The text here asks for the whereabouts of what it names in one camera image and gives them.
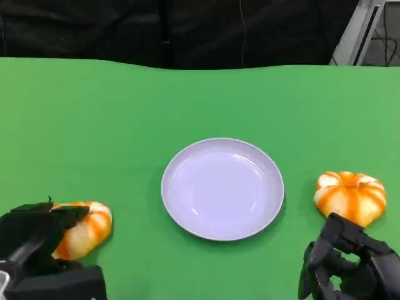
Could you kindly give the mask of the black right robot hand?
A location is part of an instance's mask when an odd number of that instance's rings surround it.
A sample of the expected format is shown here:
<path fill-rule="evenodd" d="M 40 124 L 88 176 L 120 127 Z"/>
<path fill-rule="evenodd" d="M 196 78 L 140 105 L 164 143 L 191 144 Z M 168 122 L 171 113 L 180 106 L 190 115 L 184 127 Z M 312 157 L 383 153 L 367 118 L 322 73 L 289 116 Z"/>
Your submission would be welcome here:
<path fill-rule="evenodd" d="M 307 246 L 299 299 L 399 299 L 399 255 L 363 227 L 331 213 Z"/>

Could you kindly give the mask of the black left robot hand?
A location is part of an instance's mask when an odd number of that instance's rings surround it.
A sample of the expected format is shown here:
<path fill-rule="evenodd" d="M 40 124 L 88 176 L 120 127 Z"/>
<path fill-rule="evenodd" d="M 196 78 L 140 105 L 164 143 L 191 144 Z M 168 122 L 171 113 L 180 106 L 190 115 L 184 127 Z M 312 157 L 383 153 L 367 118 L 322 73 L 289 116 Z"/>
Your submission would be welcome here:
<path fill-rule="evenodd" d="M 54 252 L 66 231 L 88 214 L 89 208 L 84 206 L 55 208 L 52 199 L 15 207 L 1 216 L 1 260 L 25 276 L 82 268 L 72 259 L 56 258 Z"/>

